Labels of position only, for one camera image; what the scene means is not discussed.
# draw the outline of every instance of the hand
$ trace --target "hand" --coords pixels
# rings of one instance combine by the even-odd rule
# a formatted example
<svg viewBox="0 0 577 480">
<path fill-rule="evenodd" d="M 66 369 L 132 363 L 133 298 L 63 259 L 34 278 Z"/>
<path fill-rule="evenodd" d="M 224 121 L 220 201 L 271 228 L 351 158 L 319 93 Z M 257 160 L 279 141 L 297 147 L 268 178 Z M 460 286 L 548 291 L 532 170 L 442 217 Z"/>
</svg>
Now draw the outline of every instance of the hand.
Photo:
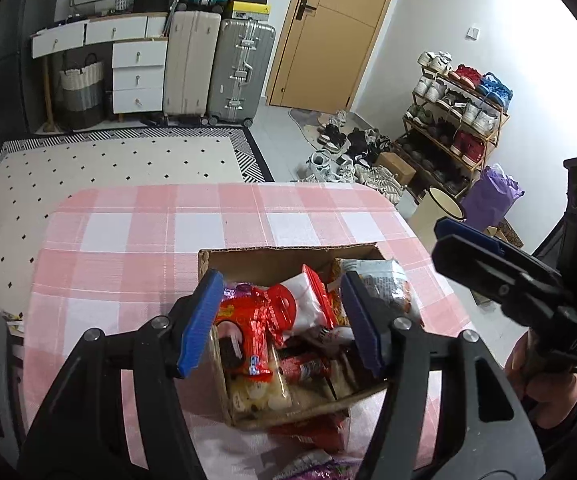
<svg viewBox="0 0 577 480">
<path fill-rule="evenodd" d="M 536 375 L 526 384 L 521 368 L 526 362 L 527 345 L 528 332 L 515 343 L 504 371 L 520 400 L 528 396 L 539 403 L 534 420 L 540 428 L 549 430 L 561 424 L 577 403 L 577 374 L 544 373 Z"/>
</svg>

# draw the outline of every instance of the red package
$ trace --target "red package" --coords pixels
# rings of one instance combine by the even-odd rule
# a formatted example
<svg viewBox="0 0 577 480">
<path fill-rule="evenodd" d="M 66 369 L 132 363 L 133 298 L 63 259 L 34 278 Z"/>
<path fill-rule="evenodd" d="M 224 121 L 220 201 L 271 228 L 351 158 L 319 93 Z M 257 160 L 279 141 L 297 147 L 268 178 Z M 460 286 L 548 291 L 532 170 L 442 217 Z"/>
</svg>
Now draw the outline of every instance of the red package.
<svg viewBox="0 0 577 480">
<path fill-rule="evenodd" d="M 331 378 L 331 362 L 315 352 L 282 359 L 280 369 L 289 384 L 301 383 L 309 377 Z"/>
<path fill-rule="evenodd" d="M 302 422 L 293 422 L 275 426 L 268 430 L 270 434 L 292 436 L 304 444 L 313 444 L 327 453 L 344 451 L 350 435 L 350 416 L 348 412 L 320 415 Z"/>
<path fill-rule="evenodd" d="M 317 273 L 302 266 L 302 272 L 266 293 L 270 299 L 269 330 L 278 346 L 315 326 L 334 327 L 331 301 Z"/>
<path fill-rule="evenodd" d="M 252 296 L 222 301 L 215 325 L 225 370 L 260 381 L 270 381 L 266 331 L 270 301 L 263 290 L 252 288 Z"/>
</svg>

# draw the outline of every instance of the gray suitcase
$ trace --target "gray suitcase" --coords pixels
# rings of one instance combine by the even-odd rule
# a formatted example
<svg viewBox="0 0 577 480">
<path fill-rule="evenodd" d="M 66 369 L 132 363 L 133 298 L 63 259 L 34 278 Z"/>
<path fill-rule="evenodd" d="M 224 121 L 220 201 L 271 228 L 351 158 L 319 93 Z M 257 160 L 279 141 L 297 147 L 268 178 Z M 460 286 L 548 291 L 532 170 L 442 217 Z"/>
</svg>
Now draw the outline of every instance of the gray suitcase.
<svg viewBox="0 0 577 480">
<path fill-rule="evenodd" d="M 166 50 L 165 114 L 206 113 L 220 21 L 212 12 L 175 12 Z"/>
<path fill-rule="evenodd" d="M 254 20 L 222 20 L 208 92 L 209 122 L 251 126 L 275 42 L 275 28 Z"/>
</svg>

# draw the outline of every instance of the laundry basket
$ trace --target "laundry basket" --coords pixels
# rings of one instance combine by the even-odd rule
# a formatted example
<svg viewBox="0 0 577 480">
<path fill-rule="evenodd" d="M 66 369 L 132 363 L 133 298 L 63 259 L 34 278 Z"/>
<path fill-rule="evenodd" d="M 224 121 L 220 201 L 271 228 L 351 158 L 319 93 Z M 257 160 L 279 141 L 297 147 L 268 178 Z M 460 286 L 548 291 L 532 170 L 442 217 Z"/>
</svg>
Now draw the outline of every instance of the laundry basket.
<svg viewBox="0 0 577 480">
<path fill-rule="evenodd" d="M 89 54 L 84 66 L 60 70 L 64 96 L 63 126 L 72 130 L 90 128 L 104 120 L 104 62 Z"/>
<path fill-rule="evenodd" d="M 409 220 L 409 226 L 430 254 L 437 243 L 435 224 L 445 216 L 457 221 L 466 219 L 466 213 L 455 200 L 437 187 L 430 187 Z"/>
</svg>

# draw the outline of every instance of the purple plastic bag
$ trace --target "purple plastic bag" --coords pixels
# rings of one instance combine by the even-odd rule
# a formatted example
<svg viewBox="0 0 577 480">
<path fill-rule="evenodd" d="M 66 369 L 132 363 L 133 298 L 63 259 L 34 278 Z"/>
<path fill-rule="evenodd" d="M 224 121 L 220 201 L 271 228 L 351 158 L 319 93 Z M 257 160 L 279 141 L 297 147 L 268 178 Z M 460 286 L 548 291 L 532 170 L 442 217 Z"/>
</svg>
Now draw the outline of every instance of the purple plastic bag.
<svg viewBox="0 0 577 480">
<path fill-rule="evenodd" d="M 486 166 L 481 177 L 462 200 L 466 211 L 466 225 L 484 231 L 497 227 L 524 190 L 516 180 L 504 173 L 501 166 Z"/>
</svg>

